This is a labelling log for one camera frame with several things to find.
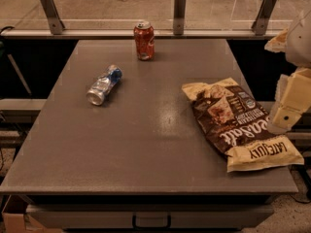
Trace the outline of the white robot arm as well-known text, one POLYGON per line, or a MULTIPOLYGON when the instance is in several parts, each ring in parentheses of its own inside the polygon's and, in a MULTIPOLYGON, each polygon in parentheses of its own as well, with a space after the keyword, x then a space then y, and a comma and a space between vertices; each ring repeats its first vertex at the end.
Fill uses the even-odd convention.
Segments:
POLYGON ((281 75, 268 121, 268 131, 284 134, 311 108, 311 11, 303 10, 289 28, 281 31, 264 47, 283 52, 296 70, 281 75))

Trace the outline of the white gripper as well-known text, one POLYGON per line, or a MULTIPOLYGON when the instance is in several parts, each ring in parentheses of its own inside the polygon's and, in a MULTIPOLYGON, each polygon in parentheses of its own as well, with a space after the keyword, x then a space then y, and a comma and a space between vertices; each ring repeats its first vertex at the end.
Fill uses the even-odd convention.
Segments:
MULTIPOLYGON (((264 49, 284 52, 288 28, 269 40, 264 49)), ((284 134, 311 108, 311 69, 297 68, 291 75, 281 75, 277 82, 275 103, 273 104, 267 129, 273 134, 284 134)))

